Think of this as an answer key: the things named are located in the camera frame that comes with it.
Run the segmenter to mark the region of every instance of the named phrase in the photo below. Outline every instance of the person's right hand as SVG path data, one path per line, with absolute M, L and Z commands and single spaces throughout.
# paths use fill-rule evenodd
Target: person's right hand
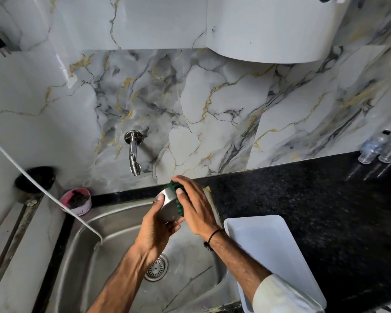
M 203 189 L 194 180 L 184 176 L 173 177 L 172 181 L 182 184 L 188 193 L 187 196 L 182 189 L 177 189 L 177 197 L 184 208 L 184 217 L 190 230 L 207 241 L 220 227 Z

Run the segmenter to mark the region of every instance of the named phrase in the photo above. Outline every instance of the faucet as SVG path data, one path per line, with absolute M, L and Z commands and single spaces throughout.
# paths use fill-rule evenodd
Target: faucet
M 138 158 L 136 152 L 138 150 L 138 145 L 143 142 L 143 134 L 138 131 L 128 131 L 125 134 L 125 142 L 129 144 L 129 161 L 130 161 L 130 172 L 134 176 L 139 176 L 141 174 L 141 165 L 138 163 Z

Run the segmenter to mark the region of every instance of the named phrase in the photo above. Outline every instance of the white pipe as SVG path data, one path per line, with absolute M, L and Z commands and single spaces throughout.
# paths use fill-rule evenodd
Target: white pipe
M 59 200 L 57 200 L 52 194 L 50 194 L 48 191 L 46 191 L 44 188 L 42 188 L 40 186 L 40 184 L 38 184 L 31 176 L 29 176 L 29 174 L 27 174 L 27 172 L 25 170 L 23 170 L 23 168 L 21 168 L 21 166 L 19 166 L 18 163 L 16 163 L 12 157 L 10 157 L 10 155 L 0 146 L 0 151 L 3 153 L 3 155 L 5 155 L 5 157 L 31 182 L 33 183 L 40 191 L 42 191 L 43 193 L 45 193 L 52 201 L 54 201 L 56 204 L 58 204 L 60 207 L 63 208 L 64 211 L 66 211 L 68 214 L 71 214 L 73 217 L 75 217 L 76 219 L 78 219 L 85 227 L 87 227 L 90 231 L 92 231 L 93 233 L 95 233 L 97 236 L 99 236 L 100 238 L 100 241 L 103 243 L 103 236 L 101 236 L 101 234 L 96 231 L 94 228 L 92 228 L 91 226 L 89 226 L 83 219 L 81 219 L 81 217 L 79 217 L 78 215 L 76 215 L 74 212 L 72 212 L 70 209 L 68 209 L 65 205 L 63 205 Z

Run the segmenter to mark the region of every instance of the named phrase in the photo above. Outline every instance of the bracelet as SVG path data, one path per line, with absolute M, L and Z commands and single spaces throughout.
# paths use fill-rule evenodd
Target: bracelet
M 223 228 L 219 228 L 218 230 L 215 230 L 215 231 L 213 232 L 213 234 L 210 235 L 209 240 L 208 240 L 207 242 L 204 242 L 204 243 L 203 243 L 204 247 L 207 248 L 207 249 L 208 249 L 209 251 L 211 251 L 211 252 L 213 251 L 213 248 L 211 248 L 211 246 L 210 246 L 210 241 L 211 241 L 211 239 L 213 238 L 214 234 L 216 234 L 216 233 L 218 233 L 218 232 L 220 232 L 220 231 L 224 231 L 224 229 L 223 229 Z

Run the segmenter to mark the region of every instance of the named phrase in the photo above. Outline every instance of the drain hole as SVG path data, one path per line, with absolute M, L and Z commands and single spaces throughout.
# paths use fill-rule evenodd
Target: drain hole
M 159 256 L 147 269 L 145 278 L 149 281 L 160 280 L 167 272 L 168 261 L 164 255 Z

